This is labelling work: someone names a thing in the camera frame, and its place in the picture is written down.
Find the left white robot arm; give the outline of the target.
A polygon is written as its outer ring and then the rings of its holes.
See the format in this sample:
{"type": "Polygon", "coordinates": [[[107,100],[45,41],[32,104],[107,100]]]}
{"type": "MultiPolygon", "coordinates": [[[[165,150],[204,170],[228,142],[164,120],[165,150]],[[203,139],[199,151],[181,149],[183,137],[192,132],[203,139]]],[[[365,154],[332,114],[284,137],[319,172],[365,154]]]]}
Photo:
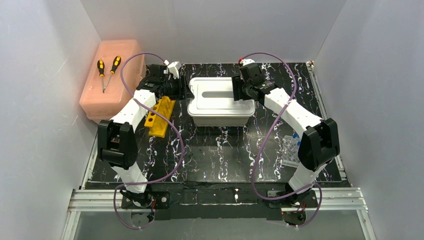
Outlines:
{"type": "Polygon", "coordinates": [[[194,98],[181,63],[153,64],[140,81],[131,99],[118,114],[98,124],[97,153],[124,183],[122,195],[138,207],[147,208],[154,197],[148,193],[147,178],[138,167],[138,145],[135,130],[145,119],[150,133],[164,137],[177,100],[194,98]]]}

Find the white bin lid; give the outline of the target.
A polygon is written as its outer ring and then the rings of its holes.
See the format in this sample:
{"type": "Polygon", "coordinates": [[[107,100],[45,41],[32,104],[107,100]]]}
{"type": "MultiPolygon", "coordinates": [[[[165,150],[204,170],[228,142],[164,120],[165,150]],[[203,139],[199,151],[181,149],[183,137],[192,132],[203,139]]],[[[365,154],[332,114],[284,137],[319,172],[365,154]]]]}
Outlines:
{"type": "Polygon", "coordinates": [[[231,77],[195,77],[189,81],[194,98],[187,105],[192,117],[251,117],[253,100],[234,100],[231,77]]]}

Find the beige plastic bin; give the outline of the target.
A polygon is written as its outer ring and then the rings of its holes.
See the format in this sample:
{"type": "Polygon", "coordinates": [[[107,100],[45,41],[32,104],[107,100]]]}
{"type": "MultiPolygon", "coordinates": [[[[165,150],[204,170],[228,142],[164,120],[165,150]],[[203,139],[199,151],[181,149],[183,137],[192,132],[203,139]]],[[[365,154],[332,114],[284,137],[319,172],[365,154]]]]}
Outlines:
{"type": "Polygon", "coordinates": [[[197,127],[243,127],[249,116],[193,116],[197,127]]]}

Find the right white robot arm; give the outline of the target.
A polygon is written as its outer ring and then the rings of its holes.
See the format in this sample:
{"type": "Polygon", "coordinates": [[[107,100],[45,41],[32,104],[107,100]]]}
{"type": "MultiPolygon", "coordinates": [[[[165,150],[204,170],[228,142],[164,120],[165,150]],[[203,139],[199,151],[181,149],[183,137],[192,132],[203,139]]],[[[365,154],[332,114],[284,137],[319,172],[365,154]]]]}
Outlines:
{"type": "Polygon", "coordinates": [[[338,125],[332,119],[323,119],[302,107],[294,95],[274,81],[262,75],[257,63],[251,59],[239,61],[241,75],[232,81],[235,101],[254,100],[277,114],[277,120],[284,120],[300,137],[298,150],[299,165],[285,187],[286,194],[264,197],[265,200],[297,199],[314,185],[319,173],[340,154],[338,125]]]}

